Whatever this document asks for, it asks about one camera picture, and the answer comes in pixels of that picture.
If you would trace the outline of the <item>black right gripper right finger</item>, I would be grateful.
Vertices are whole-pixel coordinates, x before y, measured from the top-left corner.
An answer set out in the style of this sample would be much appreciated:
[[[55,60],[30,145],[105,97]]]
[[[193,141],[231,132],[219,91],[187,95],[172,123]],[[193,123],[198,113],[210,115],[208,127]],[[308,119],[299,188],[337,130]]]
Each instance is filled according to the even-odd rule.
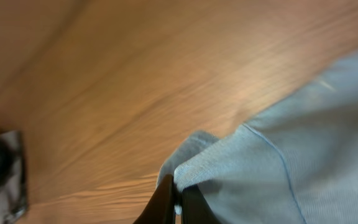
[[[183,190],[181,207],[182,224],[220,224],[197,185]]]

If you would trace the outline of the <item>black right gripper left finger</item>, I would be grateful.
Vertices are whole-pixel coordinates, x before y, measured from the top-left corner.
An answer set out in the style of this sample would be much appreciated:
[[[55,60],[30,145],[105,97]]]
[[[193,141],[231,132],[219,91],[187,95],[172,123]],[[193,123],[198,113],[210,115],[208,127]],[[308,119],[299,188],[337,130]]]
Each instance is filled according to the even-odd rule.
[[[174,224],[176,188],[173,176],[165,175],[134,224]]]

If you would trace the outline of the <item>light blue printed t-shirt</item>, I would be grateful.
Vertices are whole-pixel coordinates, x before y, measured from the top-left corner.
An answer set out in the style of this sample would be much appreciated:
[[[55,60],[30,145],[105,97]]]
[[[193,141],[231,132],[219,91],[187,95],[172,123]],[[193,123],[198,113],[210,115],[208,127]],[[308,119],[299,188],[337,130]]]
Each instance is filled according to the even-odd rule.
[[[358,223],[358,52],[225,138],[193,133],[159,174],[223,223]]]

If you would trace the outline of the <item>folded grey garment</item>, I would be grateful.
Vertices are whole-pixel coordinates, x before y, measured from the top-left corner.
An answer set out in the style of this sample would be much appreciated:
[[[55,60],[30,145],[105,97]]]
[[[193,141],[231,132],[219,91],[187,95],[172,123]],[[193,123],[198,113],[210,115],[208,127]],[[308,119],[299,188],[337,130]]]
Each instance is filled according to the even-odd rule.
[[[0,139],[14,156],[13,165],[0,186],[0,224],[15,224],[28,209],[24,144],[20,131],[2,133]]]

